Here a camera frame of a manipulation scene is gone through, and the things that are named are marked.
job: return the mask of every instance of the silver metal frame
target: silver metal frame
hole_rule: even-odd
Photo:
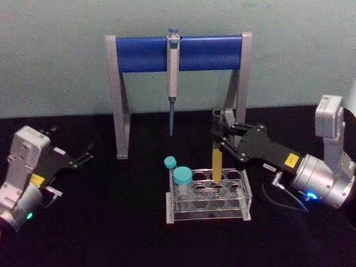
[[[231,72],[228,93],[225,100],[225,119],[231,126],[235,122],[245,122],[248,85],[251,69],[252,33],[242,33],[240,69]],[[128,109],[125,83],[118,69],[116,36],[106,35],[107,75],[110,84],[113,120],[115,127],[117,159],[128,159],[130,137],[130,112]],[[238,146],[240,137],[235,137]]]
[[[242,33],[240,69],[231,72],[228,93],[226,94],[224,114],[229,126],[236,122],[245,122],[247,95],[251,69],[252,33]],[[237,136],[234,145],[237,147],[241,137]]]
[[[112,101],[113,122],[117,147],[117,159],[128,159],[128,141],[130,138],[130,112],[123,75],[118,69],[116,36],[106,35],[107,75],[109,78]]]

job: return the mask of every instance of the cable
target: cable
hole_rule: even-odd
[[[297,207],[293,207],[293,206],[288,206],[288,205],[284,205],[281,203],[278,203],[276,201],[274,201],[273,199],[271,199],[271,197],[269,195],[267,195],[266,190],[265,190],[265,185],[262,184],[262,192],[264,194],[264,196],[274,205],[276,206],[280,206],[280,207],[284,207],[286,209],[290,209],[290,210],[295,210],[295,211],[301,211],[301,212],[305,212],[305,213],[309,213],[309,210],[304,206],[304,204],[296,197],[294,196],[291,192],[289,192],[287,189],[284,190],[285,192],[287,192],[290,196],[293,197],[294,200],[296,200],[303,209],[298,209]]]

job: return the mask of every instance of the light blue wall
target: light blue wall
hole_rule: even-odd
[[[356,5],[336,0],[1,0],[0,117],[111,112],[104,34],[254,34],[250,107],[346,96]],[[221,107],[227,72],[179,75],[178,110]],[[167,111],[164,73],[126,75],[132,112]]]

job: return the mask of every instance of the black tabletop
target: black tabletop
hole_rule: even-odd
[[[261,122],[271,139],[322,159],[314,111],[315,106],[254,108],[246,121]],[[110,115],[0,120],[0,177],[6,175],[12,136],[24,125],[57,125],[52,144],[74,157],[95,144],[91,162],[57,175],[52,186],[63,196],[47,210],[37,209],[1,244],[0,266],[356,266],[356,231],[345,209],[316,201],[307,203],[309,215],[276,207],[261,194],[268,173],[260,168],[247,169],[252,221],[167,225],[163,160],[173,155],[179,165],[210,168],[211,111],[177,112],[173,138],[168,121],[167,113],[132,115],[129,159],[119,161]],[[356,160],[356,120],[346,112],[345,121],[345,150]],[[233,166],[224,156],[224,167]]]

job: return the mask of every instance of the pipette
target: pipette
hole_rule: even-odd
[[[173,136],[174,103],[177,98],[180,37],[178,28],[170,28],[167,36],[167,87],[169,91],[169,135]]]

